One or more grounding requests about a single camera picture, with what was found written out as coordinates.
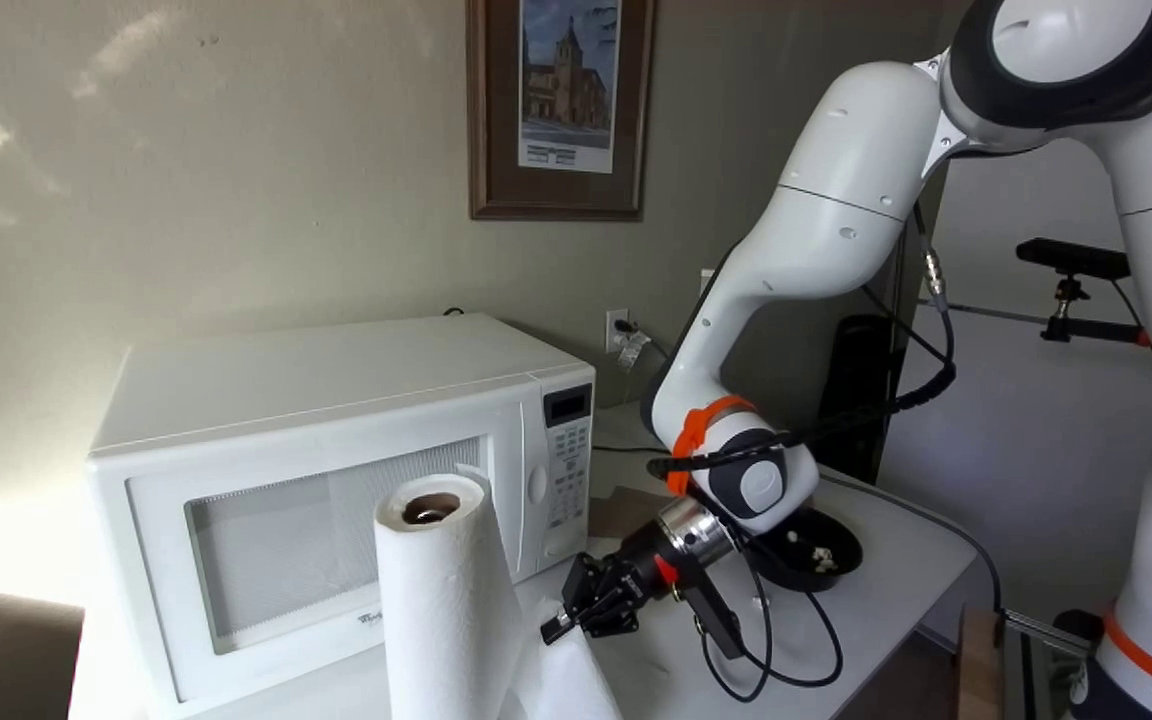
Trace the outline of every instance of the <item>paper towel roll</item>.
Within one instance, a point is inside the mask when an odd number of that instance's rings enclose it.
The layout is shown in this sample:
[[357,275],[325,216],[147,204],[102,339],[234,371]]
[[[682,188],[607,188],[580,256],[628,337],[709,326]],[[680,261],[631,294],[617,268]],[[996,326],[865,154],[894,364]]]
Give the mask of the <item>paper towel roll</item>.
[[489,493],[450,473],[398,484],[377,510],[377,572],[390,717],[499,717],[525,624]]

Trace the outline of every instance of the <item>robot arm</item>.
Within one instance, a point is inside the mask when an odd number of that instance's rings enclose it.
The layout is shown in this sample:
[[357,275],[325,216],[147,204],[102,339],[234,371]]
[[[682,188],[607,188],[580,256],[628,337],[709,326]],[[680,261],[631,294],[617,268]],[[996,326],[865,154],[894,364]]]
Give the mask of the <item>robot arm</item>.
[[[542,641],[577,624],[593,634],[628,633],[640,603],[680,591],[737,654],[740,627],[703,568],[737,545],[776,539],[815,488],[807,447],[714,379],[746,315],[767,301],[858,287],[946,150],[1024,150],[1057,133],[1100,150],[1114,180],[1152,324],[1152,0],[976,0],[946,56],[920,68],[865,62],[826,88],[759,225],[722,261],[646,399],[646,423],[671,447],[671,493],[692,501],[621,552],[580,554]],[[1097,659],[1152,707],[1152,493],[1114,620],[1113,634],[1126,644],[1103,644]]]
[[767,301],[845,294],[887,261],[925,173],[960,143],[938,110],[937,68],[858,62],[824,91],[765,216],[722,261],[646,399],[646,423],[671,447],[669,488],[689,503],[602,561],[580,554],[542,641],[577,624],[593,634],[631,633],[640,603],[680,591],[722,654],[740,654],[737,617],[703,568],[737,545],[787,554],[776,539],[818,473],[803,444],[720,386],[720,364]]
[[[765,216],[722,261],[646,399],[663,447],[722,456],[773,444],[773,426],[720,386],[722,355],[767,301],[824,301],[871,281],[920,196],[925,173],[952,143],[956,133],[942,133],[937,78],[920,68],[865,62],[826,88]],[[692,469],[689,477],[756,534],[815,488],[807,447]]]

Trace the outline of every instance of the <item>wall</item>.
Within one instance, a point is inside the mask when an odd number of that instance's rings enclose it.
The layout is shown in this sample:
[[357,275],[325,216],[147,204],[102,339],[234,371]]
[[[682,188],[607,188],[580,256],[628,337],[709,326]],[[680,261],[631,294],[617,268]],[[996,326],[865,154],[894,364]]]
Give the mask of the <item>wall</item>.
[[[1007,609],[1050,620],[1063,609],[1100,611],[1125,583],[1152,456],[1152,352],[1040,339],[1059,275],[1015,261],[1033,235],[1125,247],[1113,182],[1089,148],[1057,140],[946,167],[937,250],[946,301],[976,313],[956,313],[956,382],[890,420],[878,481],[985,539]],[[1106,282],[1084,287],[1093,301],[1073,315],[1132,324]],[[938,339],[937,313],[917,319]],[[937,361],[911,352],[904,386],[932,371]]]
[[0,591],[75,601],[82,451],[137,339],[444,304],[580,355],[607,304],[671,337],[836,51],[937,16],[658,0],[644,219],[470,225],[462,0],[0,0]]

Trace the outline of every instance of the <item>picture frame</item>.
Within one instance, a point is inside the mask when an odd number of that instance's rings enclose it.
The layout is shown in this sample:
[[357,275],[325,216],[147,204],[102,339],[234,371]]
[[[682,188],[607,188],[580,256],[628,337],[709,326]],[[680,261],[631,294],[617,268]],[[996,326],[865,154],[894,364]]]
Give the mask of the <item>picture frame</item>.
[[468,0],[468,216],[640,219],[657,0]]

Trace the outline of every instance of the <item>white microwave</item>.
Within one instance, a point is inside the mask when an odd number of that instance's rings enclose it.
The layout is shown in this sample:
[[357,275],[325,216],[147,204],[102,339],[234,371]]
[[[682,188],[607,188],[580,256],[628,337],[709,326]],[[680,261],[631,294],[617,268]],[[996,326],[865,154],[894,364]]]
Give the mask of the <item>white microwave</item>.
[[480,477],[512,580],[587,539],[593,367],[491,315],[132,352],[92,451],[98,595],[156,717],[380,644],[377,503]]

